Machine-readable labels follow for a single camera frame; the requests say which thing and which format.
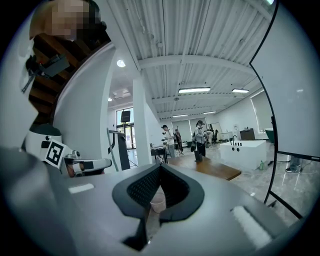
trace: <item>black faucet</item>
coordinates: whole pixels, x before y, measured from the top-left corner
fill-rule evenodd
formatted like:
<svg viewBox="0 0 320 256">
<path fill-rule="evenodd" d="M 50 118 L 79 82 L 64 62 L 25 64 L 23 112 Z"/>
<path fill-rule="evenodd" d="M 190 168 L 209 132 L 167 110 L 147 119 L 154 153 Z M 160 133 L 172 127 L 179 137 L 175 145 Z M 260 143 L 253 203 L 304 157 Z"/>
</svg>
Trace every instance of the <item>black faucet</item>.
<svg viewBox="0 0 320 256">
<path fill-rule="evenodd" d="M 237 135 L 233 135 L 232 137 L 233 145 L 235 145 L 235 137 L 238 138 Z"/>
</svg>

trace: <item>wooden table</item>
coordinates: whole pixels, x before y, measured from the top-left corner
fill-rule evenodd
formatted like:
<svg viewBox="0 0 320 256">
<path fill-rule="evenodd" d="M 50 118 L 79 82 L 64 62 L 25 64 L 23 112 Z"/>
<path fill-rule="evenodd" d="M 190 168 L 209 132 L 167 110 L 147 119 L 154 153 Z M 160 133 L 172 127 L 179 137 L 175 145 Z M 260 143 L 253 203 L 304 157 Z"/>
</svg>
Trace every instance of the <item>wooden table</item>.
<svg viewBox="0 0 320 256">
<path fill-rule="evenodd" d="M 202 162 L 195 162 L 194 155 L 185 155 L 176 158 L 169 158 L 169 164 L 194 170 L 203 174 L 208 174 L 225 180 L 232 180 L 241 174 L 240 170 L 229 167 L 218 161 L 211 160 L 205 156 L 202 157 Z"/>
</svg>

